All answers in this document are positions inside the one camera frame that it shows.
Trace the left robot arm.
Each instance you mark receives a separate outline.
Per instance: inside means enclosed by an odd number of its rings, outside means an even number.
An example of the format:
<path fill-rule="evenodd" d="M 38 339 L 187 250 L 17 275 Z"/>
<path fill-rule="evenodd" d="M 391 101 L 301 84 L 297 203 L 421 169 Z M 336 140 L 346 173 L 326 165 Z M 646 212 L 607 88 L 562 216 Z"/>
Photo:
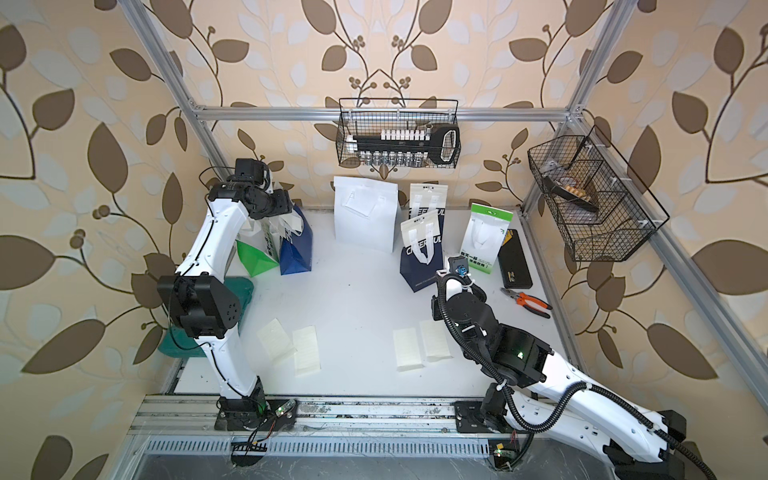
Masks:
<path fill-rule="evenodd" d="M 230 252 L 248 221 L 289 214 L 293 203 L 286 190 L 252 182 L 220 184 L 210 194 L 190 252 L 173 274 L 160 277 L 157 291 L 171 323 L 194 339 L 218 374 L 220 396 L 239 400 L 253 394 L 258 377 L 237 330 L 241 303 L 225 285 Z"/>

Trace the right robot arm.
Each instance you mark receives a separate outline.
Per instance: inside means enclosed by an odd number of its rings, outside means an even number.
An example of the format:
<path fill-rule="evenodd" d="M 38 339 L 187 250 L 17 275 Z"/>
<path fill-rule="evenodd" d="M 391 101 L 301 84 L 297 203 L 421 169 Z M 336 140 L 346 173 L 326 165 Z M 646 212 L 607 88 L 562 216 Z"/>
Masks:
<path fill-rule="evenodd" d="M 470 277 L 441 271 L 436 286 L 434 319 L 492 380 L 486 396 L 501 403 L 487 414 L 493 429 L 549 436 L 610 465 L 619 479 L 684 478 L 684 417 L 630 402 L 533 334 L 500 323 Z"/>

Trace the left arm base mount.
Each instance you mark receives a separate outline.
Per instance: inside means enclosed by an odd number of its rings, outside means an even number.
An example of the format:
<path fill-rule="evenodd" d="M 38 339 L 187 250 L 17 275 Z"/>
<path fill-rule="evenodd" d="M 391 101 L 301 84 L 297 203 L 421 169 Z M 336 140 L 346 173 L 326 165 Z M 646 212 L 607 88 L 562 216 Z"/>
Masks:
<path fill-rule="evenodd" d="M 293 426 L 296 421 L 296 399 L 267 400 L 259 390 L 252 397 L 227 399 L 220 396 L 216 406 L 214 429 L 227 432 L 245 432 L 245 440 L 233 440 L 230 462 L 236 468 L 253 466 L 269 450 L 268 441 L 279 428 Z"/>

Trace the blue white Cheerful bag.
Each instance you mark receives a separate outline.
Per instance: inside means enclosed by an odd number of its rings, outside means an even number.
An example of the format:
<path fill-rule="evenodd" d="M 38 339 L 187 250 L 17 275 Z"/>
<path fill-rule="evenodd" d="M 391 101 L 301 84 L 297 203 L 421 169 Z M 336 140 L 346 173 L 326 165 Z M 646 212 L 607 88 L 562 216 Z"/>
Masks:
<path fill-rule="evenodd" d="M 290 275 L 312 270 L 313 231 L 298 205 L 291 213 L 270 220 L 270 227 L 277 235 L 280 273 Z"/>

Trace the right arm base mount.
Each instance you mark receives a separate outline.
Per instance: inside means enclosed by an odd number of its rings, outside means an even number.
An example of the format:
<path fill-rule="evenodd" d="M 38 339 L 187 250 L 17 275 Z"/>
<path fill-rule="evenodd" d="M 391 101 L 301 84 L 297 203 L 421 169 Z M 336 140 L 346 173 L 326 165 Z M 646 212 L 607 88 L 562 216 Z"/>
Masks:
<path fill-rule="evenodd" d="M 526 433 L 510 426 L 505 415 L 508 405 L 497 384 L 491 383 L 481 400 L 460 400 L 454 404 L 456 430 L 462 434 L 508 434 L 508 440 L 491 444 L 489 459 L 495 470 L 514 471 L 529 452 L 533 433 Z"/>

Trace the navy bag front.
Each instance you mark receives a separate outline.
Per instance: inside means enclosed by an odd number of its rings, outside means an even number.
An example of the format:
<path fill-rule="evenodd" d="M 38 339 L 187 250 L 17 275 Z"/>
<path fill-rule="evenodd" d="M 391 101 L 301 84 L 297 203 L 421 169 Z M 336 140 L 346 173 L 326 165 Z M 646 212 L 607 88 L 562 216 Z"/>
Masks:
<path fill-rule="evenodd" d="M 442 247 L 442 217 L 437 210 L 401 223 L 403 248 L 400 274 L 413 292 L 418 292 L 436 280 L 436 272 L 444 266 Z"/>

